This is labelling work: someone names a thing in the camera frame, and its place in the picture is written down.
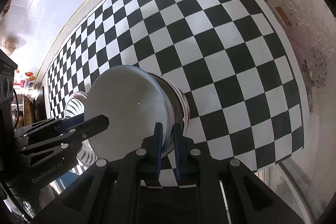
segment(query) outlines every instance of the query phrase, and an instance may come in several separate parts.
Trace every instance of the bolt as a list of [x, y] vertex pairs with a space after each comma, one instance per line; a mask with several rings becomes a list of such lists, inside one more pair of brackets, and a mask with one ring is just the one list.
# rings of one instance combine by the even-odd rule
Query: bolt
[[103, 167], [107, 164], [107, 161], [105, 159], [100, 159], [96, 161], [96, 165], [99, 167]]
[[232, 160], [230, 160], [230, 164], [232, 166], [239, 166], [240, 165], [240, 161], [237, 160], [237, 159], [232, 159]]
[[201, 154], [201, 152], [198, 149], [192, 149], [192, 150], [190, 150], [190, 154], [193, 155], [193, 156], [199, 156]]
[[136, 151], [136, 154], [139, 155], [139, 156], [145, 155], [146, 153], [147, 153], [146, 149], [143, 149], [143, 148], [139, 148]]

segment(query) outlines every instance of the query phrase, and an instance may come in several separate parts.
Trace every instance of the silver object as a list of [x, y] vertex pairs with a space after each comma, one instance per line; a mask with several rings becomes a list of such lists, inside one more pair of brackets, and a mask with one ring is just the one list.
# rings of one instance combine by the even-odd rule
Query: silver object
[[145, 155], [146, 152], [147, 152], [146, 149], [139, 148], [139, 149], [136, 151], [136, 154], [139, 155], [139, 156], [142, 156], [142, 155]]
[[232, 159], [232, 160], [230, 160], [230, 164], [232, 166], [239, 166], [240, 165], [240, 161], [237, 160], [237, 159]]
[[190, 154], [194, 156], [199, 156], [201, 154], [201, 151], [198, 149], [192, 149], [190, 150]]
[[105, 159], [100, 159], [96, 161], [96, 165], [99, 167], [105, 166], [107, 164], [107, 161]]

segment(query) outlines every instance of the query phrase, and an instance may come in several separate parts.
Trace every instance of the silver screw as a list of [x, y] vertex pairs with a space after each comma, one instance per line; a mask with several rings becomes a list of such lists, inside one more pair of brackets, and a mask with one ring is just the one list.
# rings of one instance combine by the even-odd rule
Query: silver screw
[[240, 161], [237, 160], [237, 159], [232, 159], [232, 160], [230, 160], [230, 164], [232, 166], [239, 166], [240, 165]]
[[136, 154], [139, 155], [139, 156], [145, 155], [146, 153], [147, 153], [146, 149], [143, 149], [143, 148], [139, 148], [136, 151]]
[[107, 161], [105, 159], [100, 159], [96, 161], [96, 165], [99, 167], [105, 166], [107, 164]]
[[194, 156], [199, 156], [201, 154], [201, 152], [198, 149], [192, 149], [192, 150], [190, 150], [190, 154], [194, 155]]

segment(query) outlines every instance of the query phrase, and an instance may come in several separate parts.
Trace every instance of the black and white checkered mat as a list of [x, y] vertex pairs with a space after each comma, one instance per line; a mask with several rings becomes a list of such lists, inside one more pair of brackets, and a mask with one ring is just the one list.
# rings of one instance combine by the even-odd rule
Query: black and white checkered mat
[[[51, 116], [63, 117], [69, 95], [88, 92], [108, 68], [135, 65], [181, 88], [186, 135], [213, 158], [257, 170], [289, 157], [304, 145], [306, 99], [260, 1], [104, 0], [48, 70]], [[152, 186], [176, 186], [174, 168], [171, 153]]]

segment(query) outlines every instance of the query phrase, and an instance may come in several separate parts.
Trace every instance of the checkerboard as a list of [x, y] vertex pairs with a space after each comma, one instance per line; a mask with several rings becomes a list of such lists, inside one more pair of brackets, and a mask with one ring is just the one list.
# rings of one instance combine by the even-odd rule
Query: checkerboard
[[[304, 145], [297, 64], [263, 9], [256, 0], [104, 0], [48, 70], [51, 116], [63, 117], [68, 97], [89, 92], [105, 70], [134, 65], [185, 93], [186, 136], [201, 151], [253, 171], [290, 157]], [[176, 181], [174, 153], [162, 159], [160, 180], [146, 182], [190, 184]]]

